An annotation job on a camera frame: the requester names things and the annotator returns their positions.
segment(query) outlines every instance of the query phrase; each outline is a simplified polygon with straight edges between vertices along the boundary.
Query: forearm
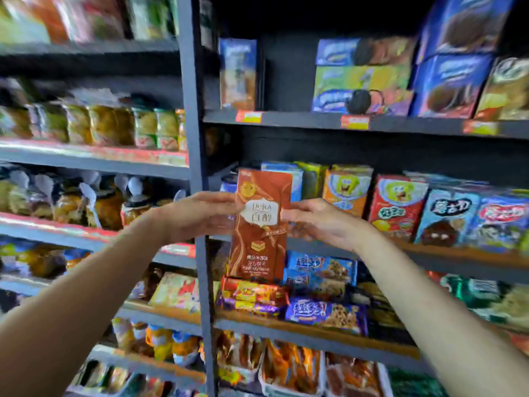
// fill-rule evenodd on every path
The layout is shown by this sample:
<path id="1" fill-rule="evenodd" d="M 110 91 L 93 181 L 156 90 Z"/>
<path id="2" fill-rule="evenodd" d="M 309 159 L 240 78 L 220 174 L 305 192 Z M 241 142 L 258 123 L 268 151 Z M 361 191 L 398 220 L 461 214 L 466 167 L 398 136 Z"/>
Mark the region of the forearm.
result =
<path id="1" fill-rule="evenodd" d="M 146 214 L 6 315 L 0 323 L 0 389 L 6 395 L 61 395 L 160 247 L 155 217 Z"/>
<path id="2" fill-rule="evenodd" d="M 526 395 L 529 364 L 367 223 L 353 247 L 452 397 Z"/>

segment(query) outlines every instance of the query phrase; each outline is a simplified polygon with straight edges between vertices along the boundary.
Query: orange spongebob box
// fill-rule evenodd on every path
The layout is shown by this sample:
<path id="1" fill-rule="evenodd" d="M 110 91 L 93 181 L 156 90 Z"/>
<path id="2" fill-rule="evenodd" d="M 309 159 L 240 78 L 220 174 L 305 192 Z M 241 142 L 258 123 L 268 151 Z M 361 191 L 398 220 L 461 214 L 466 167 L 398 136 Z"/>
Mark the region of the orange spongebob box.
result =
<path id="1" fill-rule="evenodd" d="M 325 174 L 323 199 L 356 217 L 362 217 L 373 168 L 334 165 Z"/>
<path id="2" fill-rule="evenodd" d="M 229 277 L 278 283 L 285 268 L 287 222 L 282 208 L 290 208 L 292 174 L 241 169 L 236 199 L 244 210 L 235 218 Z"/>
<path id="3" fill-rule="evenodd" d="M 380 175 L 369 222 L 391 237 L 409 241 L 423 209 L 428 184 L 403 175 Z"/>

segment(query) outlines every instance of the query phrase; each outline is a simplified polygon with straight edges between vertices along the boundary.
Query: yellow cartoon character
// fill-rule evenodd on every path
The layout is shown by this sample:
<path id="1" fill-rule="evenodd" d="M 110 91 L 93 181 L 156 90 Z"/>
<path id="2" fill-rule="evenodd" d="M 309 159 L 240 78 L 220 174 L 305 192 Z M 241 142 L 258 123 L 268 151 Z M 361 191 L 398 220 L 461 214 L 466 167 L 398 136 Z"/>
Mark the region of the yellow cartoon character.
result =
<path id="1" fill-rule="evenodd" d="M 360 185 L 360 180 L 354 175 L 341 175 L 334 190 L 338 195 L 350 197 L 354 189 Z"/>
<path id="2" fill-rule="evenodd" d="M 256 190 L 257 189 L 254 183 L 244 181 L 241 186 L 241 195 L 245 198 L 251 198 L 255 194 Z"/>
<path id="3" fill-rule="evenodd" d="M 386 185 L 386 194 L 390 200 L 397 202 L 409 202 L 415 190 L 412 182 L 392 181 Z"/>

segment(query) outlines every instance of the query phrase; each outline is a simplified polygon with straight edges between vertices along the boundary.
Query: person's right hand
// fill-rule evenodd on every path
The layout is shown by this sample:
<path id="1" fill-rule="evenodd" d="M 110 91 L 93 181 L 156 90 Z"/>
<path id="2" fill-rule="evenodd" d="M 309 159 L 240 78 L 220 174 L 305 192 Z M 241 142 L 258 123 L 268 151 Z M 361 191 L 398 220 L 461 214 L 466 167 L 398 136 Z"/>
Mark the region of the person's right hand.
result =
<path id="1" fill-rule="evenodd" d="M 367 222 L 353 217 L 323 199 L 308 199 L 292 202 L 292 209 L 281 210 L 281 219 L 294 222 L 296 236 L 311 237 L 337 248 L 353 250 L 355 234 Z"/>

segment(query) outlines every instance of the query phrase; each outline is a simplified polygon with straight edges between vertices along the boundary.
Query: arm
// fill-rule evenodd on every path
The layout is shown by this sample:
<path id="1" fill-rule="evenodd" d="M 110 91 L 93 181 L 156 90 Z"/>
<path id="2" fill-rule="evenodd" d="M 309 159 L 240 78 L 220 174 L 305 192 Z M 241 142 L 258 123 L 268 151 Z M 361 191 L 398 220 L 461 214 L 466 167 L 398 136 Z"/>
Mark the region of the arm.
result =
<path id="1" fill-rule="evenodd" d="M 0 322 L 0 390 L 61 395 L 158 249 L 204 234 L 229 233 L 234 196 L 198 193 L 151 209 Z"/>
<path id="2" fill-rule="evenodd" d="M 433 283 L 375 227 L 323 200 L 294 207 L 281 217 L 304 223 L 301 232 L 360 256 L 452 397 L 527 395 L 525 356 Z"/>

